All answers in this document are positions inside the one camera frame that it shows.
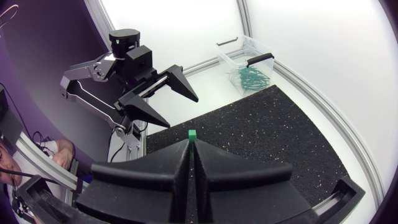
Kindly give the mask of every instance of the white wall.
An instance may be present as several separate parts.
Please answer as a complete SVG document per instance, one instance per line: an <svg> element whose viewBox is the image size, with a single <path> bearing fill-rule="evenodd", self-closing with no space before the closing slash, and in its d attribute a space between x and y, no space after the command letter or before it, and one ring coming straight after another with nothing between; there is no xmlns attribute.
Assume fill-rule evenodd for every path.
<svg viewBox="0 0 398 224"><path fill-rule="evenodd" d="M386 191L398 164L398 46L377 0L247 0L253 37L354 127Z"/></svg>
<svg viewBox="0 0 398 224"><path fill-rule="evenodd" d="M141 32L161 72L216 56L212 45L243 35L235 0L102 0L115 29Z"/></svg>

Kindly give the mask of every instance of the plastic storage box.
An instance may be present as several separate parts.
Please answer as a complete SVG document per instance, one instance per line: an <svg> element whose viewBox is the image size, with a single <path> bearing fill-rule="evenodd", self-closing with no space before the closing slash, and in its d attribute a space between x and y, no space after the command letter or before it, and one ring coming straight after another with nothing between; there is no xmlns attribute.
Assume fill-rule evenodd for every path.
<svg viewBox="0 0 398 224"><path fill-rule="evenodd" d="M242 96L270 87L274 66L273 50L253 38L242 35L215 44L218 59L231 70L229 80Z"/></svg>

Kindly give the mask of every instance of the small green block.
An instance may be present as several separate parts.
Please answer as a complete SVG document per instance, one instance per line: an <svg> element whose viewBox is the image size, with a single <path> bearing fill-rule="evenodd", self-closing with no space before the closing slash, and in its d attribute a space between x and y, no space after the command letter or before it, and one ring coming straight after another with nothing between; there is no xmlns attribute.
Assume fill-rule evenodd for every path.
<svg viewBox="0 0 398 224"><path fill-rule="evenodd" d="M196 130L188 130L188 138L190 142L193 142L197 138L197 131Z"/></svg>

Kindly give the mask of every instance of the black speckled mat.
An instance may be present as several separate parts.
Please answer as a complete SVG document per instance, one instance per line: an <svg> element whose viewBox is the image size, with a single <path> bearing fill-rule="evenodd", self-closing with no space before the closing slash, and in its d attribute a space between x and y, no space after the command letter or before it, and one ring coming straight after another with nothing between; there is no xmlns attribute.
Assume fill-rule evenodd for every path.
<svg viewBox="0 0 398 224"><path fill-rule="evenodd" d="M291 181L312 206L348 175L318 128L276 86L148 136L147 153L188 138L189 129L196 129L198 139L241 157L291 163Z"/></svg>

